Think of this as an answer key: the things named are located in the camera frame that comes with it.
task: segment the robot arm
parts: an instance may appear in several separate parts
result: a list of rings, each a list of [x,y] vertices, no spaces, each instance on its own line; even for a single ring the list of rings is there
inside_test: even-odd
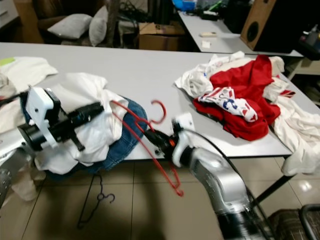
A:
[[[243,179],[222,156],[194,147],[186,129],[173,122],[172,136],[148,130],[145,136],[177,167],[187,167],[202,183],[224,239],[265,240]]]
[[[36,152],[69,139],[83,151],[85,147],[75,129],[90,122],[104,108],[95,102],[65,114],[49,89],[35,87],[28,93],[26,110],[34,125],[24,124],[0,134],[0,208],[12,179],[27,162],[34,160]]]

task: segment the yellow tag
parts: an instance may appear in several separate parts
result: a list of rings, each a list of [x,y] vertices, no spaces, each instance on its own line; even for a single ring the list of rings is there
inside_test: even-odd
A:
[[[14,62],[14,61],[15,61],[15,59],[14,59],[13,57],[8,57],[8,58],[0,59],[0,66],[3,66],[3,65],[12,63],[12,62]]]

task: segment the wooden speaker cabinet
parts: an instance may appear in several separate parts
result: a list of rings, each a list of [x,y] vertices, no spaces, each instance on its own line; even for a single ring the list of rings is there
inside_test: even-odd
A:
[[[255,0],[241,32],[253,51],[290,53],[319,0]]]

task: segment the cardboard box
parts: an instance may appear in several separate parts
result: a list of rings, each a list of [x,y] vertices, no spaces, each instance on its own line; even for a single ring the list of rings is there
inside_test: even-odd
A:
[[[186,51],[188,40],[181,25],[139,24],[139,49]]]

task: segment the red garment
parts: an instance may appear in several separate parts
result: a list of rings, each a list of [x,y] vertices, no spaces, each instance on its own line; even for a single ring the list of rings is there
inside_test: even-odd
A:
[[[210,114],[223,122],[223,129],[235,137],[253,141],[268,134],[268,125],[280,115],[280,108],[267,103],[262,97],[265,87],[273,82],[272,66],[267,56],[258,55],[256,60],[244,66],[220,71],[212,75],[210,81],[213,88],[232,87],[235,97],[246,99],[256,111],[258,119],[247,122],[242,116],[232,115],[215,104],[199,102],[195,98],[193,105],[198,112]]]

